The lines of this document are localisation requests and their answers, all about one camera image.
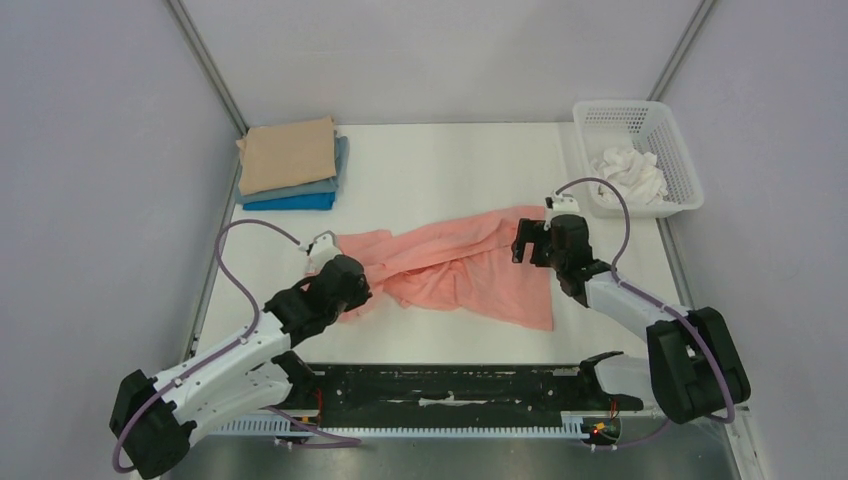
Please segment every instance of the gray floor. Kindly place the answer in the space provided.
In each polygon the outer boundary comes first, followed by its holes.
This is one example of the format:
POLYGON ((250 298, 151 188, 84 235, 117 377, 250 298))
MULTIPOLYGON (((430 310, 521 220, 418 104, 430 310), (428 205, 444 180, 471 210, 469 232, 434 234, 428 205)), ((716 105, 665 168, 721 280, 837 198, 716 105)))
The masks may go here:
MULTIPOLYGON (((624 439, 644 436, 655 420, 625 419, 624 439)), ((366 439, 356 449, 289 452, 258 437, 208 437, 172 480, 334 479, 691 479, 739 478, 724 428, 708 421, 674 426, 629 450, 590 453, 548 439, 366 439)))

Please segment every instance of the white table surface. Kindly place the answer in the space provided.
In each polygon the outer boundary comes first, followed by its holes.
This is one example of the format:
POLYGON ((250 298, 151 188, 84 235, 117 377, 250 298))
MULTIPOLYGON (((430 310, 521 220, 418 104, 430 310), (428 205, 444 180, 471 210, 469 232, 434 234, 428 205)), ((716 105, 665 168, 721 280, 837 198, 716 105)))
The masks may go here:
MULTIPOLYGON (((263 219, 306 243, 328 229, 346 234, 387 228, 397 234, 514 205, 543 205, 552 190, 581 176, 570 123, 350 125, 338 131, 350 138, 350 158, 332 211, 245 212, 236 206, 233 220, 263 219)), ((582 204, 584 192, 575 193, 582 204)), ((594 218, 586 209, 582 214, 595 256, 611 261, 623 220, 594 218)), ((254 225, 231 231, 224 261, 260 305, 301 279, 306 266, 303 252, 254 225)), ((678 301, 653 219, 634 220, 619 268, 667 301, 678 301)), ((295 350, 307 362, 343 363, 577 363, 610 350, 647 356, 635 335, 561 293, 553 275, 551 288, 553 332, 464 309, 403 309, 384 297, 369 314, 337 322, 295 350)), ((247 300, 219 271, 198 351, 249 321, 247 300)))

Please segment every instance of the gray folded cloth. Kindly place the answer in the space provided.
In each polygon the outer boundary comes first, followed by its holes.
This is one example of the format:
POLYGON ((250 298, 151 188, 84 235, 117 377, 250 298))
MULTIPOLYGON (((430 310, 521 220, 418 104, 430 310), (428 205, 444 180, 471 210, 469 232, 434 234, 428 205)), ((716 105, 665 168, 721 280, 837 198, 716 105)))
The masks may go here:
MULTIPOLYGON (((264 192, 253 193, 250 195, 242 195, 241 191, 236 188, 236 203, 244 205, 245 203, 264 202, 266 200, 275 200, 277 198, 288 198, 297 195, 307 195, 310 193, 331 193, 339 189, 339 182, 342 173, 347 166, 347 157, 350 151, 350 142, 347 137, 335 138, 336 152, 336 176, 317 182, 304 183, 294 187, 275 188, 273 190, 265 190, 264 192)), ((241 169, 239 169, 239 179, 241 180, 241 169)))

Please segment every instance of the beige folded cloth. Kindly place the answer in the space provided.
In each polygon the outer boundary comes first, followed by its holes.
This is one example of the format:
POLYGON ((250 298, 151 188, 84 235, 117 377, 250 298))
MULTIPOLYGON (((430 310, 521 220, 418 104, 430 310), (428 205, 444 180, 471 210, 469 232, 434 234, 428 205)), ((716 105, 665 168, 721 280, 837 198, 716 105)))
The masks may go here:
POLYGON ((241 158, 239 191, 251 195, 336 175, 333 118, 254 127, 236 142, 241 158))

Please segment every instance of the stack of folded clothes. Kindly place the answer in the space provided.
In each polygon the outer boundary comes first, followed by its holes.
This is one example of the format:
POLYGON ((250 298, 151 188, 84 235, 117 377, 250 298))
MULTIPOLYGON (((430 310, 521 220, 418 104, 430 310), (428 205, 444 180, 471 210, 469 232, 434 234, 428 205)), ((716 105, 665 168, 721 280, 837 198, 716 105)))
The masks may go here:
POLYGON ((236 202, 245 210, 330 210, 347 164, 347 137, 332 117, 251 128, 236 142, 236 202))

